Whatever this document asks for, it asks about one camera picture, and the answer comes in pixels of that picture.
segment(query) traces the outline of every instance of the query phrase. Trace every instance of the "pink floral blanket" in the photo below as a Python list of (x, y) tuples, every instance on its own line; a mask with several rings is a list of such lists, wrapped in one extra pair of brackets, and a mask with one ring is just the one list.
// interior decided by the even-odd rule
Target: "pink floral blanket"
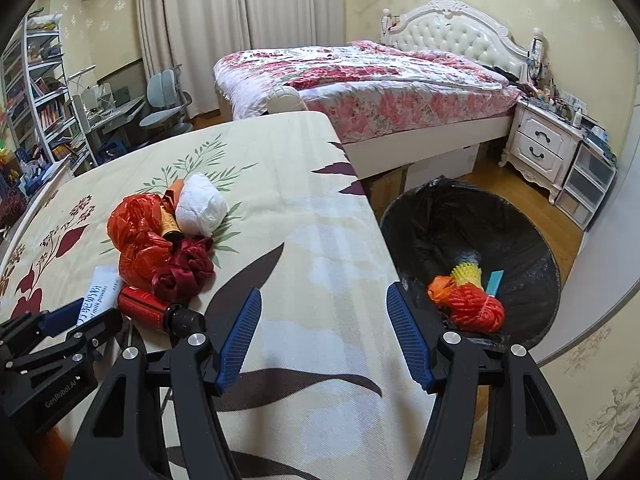
[(491, 117), (520, 96), (506, 78), (464, 57), (370, 41), (236, 52), (216, 63), (214, 77), (235, 120), (262, 115), (271, 89), (291, 86), (329, 117), (342, 142)]

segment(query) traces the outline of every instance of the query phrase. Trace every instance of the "bookshelf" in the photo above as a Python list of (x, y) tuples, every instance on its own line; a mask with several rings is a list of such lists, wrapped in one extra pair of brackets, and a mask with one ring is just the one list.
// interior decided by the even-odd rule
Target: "bookshelf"
[[(30, 60), (28, 49), (37, 52), (58, 44), (59, 54)], [(75, 172), (86, 160), (92, 161), (94, 167), (97, 162), (78, 123), (63, 56), (59, 27), (30, 30), (25, 18), (2, 53), (0, 85), (8, 109), (7, 125), (16, 148), (22, 147), (28, 152), (39, 144), (53, 162), (59, 158), (54, 154), (55, 146), (66, 142), (75, 153), (71, 160)], [(54, 76), (56, 69), (60, 69), (60, 76)]]

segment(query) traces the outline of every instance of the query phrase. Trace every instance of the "black trash bag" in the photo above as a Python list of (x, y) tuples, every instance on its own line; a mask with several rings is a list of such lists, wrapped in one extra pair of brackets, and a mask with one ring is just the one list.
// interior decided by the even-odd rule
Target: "black trash bag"
[(560, 303), (558, 264), (529, 219), (502, 197), (440, 177), (399, 196), (380, 222), (398, 274), (426, 287), (476, 257), (482, 286), (504, 270), (496, 298), (504, 307), (503, 344), (537, 345)]

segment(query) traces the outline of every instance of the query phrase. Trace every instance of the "white crumpled tissue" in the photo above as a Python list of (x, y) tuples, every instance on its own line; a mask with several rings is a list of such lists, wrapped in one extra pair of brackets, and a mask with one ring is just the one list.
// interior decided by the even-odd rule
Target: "white crumpled tissue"
[(184, 183), (175, 219), (188, 235), (211, 236), (225, 219), (228, 208), (222, 193), (202, 173), (192, 174)]

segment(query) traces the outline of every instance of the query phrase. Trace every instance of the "beige curtain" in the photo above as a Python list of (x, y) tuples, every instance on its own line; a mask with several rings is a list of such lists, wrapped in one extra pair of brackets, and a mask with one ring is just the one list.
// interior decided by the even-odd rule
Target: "beige curtain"
[(344, 44), (344, 0), (245, 0), (252, 48)]
[(174, 65), (163, 0), (136, 0), (138, 4), (138, 31), (142, 47), (142, 61), (146, 80)]
[(192, 116), (215, 110), (213, 66), (249, 48), (242, 0), (164, 0), (171, 51), (182, 63), (180, 84), (193, 97)]

